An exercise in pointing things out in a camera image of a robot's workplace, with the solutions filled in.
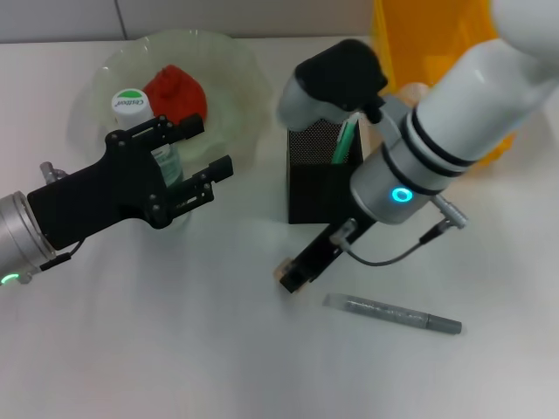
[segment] bottle cap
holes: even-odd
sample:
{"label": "bottle cap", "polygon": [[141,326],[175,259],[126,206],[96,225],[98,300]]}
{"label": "bottle cap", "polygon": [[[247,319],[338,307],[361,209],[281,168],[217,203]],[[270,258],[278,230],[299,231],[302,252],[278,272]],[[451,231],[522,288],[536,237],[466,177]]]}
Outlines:
{"label": "bottle cap", "polygon": [[111,105],[120,129],[130,129],[154,117],[148,96],[138,89],[121,90],[113,96]]}

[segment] wall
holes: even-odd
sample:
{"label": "wall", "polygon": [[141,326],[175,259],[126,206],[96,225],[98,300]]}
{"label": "wall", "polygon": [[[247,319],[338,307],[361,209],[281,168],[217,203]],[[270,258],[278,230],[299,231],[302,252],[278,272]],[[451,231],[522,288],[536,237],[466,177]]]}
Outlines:
{"label": "wall", "polygon": [[138,38],[168,28],[239,37],[369,32],[372,0],[0,0],[0,43]]}

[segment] yellow object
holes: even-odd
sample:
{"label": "yellow object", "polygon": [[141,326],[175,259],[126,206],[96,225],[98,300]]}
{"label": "yellow object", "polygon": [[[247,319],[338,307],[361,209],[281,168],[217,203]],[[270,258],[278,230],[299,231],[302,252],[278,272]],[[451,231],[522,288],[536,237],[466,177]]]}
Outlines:
{"label": "yellow object", "polygon": [[[410,83],[435,85],[470,47],[497,38],[489,0],[374,0],[373,48],[396,93]],[[499,159],[507,137],[481,163]]]}

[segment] green led light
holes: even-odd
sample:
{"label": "green led light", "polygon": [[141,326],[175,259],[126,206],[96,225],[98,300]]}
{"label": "green led light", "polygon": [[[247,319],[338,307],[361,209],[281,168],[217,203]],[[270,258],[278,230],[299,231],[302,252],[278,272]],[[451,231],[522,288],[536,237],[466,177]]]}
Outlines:
{"label": "green led light", "polygon": [[11,273],[10,275],[6,275],[5,277],[2,278],[2,281],[0,281],[0,283],[2,285],[6,285],[8,284],[12,279],[18,279],[19,278],[19,274],[18,273]]}

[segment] gray marker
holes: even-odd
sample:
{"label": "gray marker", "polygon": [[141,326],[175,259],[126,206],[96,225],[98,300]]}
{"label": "gray marker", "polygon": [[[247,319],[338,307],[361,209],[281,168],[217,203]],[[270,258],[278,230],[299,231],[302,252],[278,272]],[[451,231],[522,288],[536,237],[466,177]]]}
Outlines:
{"label": "gray marker", "polygon": [[328,294],[324,299],[324,306],[337,308],[344,312],[361,314],[380,320],[417,327],[419,329],[435,330],[437,332],[460,334],[462,323],[444,319],[429,313],[416,312],[407,308],[378,303],[370,299],[360,299],[345,294]]}

